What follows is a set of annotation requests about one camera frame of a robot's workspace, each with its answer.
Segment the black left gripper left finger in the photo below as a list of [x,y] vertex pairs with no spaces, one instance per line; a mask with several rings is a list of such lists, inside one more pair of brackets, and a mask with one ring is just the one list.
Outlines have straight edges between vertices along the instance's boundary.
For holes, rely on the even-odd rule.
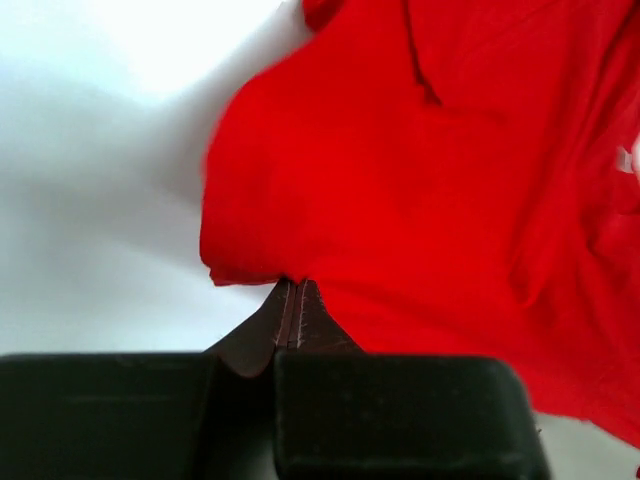
[[271,406],[296,286],[205,351],[1,359],[5,479],[199,479],[214,432]]

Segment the red t shirt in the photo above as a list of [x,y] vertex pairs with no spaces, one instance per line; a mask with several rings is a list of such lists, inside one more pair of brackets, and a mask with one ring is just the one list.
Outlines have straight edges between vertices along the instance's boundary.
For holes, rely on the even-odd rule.
[[371,352],[511,364],[639,442],[635,1],[306,1],[206,156],[217,285],[316,282]]

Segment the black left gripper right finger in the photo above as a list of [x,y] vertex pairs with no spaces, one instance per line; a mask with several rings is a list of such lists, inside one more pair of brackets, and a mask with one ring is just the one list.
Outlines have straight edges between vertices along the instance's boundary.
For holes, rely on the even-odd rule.
[[316,284],[292,289],[274,358],[282,479],[546,479],[527,394],[478,356],[367,354]]

